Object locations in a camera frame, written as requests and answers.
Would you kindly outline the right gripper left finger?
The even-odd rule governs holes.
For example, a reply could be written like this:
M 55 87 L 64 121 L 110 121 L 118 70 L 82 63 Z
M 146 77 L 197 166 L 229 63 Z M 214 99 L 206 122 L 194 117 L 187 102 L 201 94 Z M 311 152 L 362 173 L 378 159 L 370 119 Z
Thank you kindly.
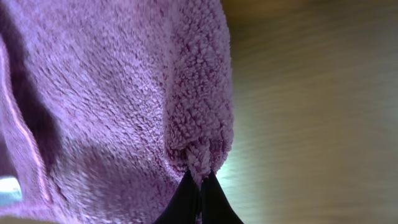
M 154 224 L 196 224 L 199 196 L 198 186 L 187 170 L 169 204 Z

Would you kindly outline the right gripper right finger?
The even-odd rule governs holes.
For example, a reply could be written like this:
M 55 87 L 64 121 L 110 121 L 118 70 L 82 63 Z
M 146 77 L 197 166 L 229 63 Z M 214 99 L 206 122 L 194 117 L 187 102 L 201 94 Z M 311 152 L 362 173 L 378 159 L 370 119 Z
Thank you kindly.
M 202 224 L 243 224 L 229 204 L 212 170 L 201 183 L 200 193 Z

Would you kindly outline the purple microfiber cloth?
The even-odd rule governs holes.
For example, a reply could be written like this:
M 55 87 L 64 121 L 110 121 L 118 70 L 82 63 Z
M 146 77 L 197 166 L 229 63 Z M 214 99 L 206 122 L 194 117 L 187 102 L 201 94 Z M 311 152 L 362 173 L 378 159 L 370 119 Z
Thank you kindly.
M 154 223 L 232 142 L 219 1 L 1 2 L 1 174 L 22 194 L 2 216 Z

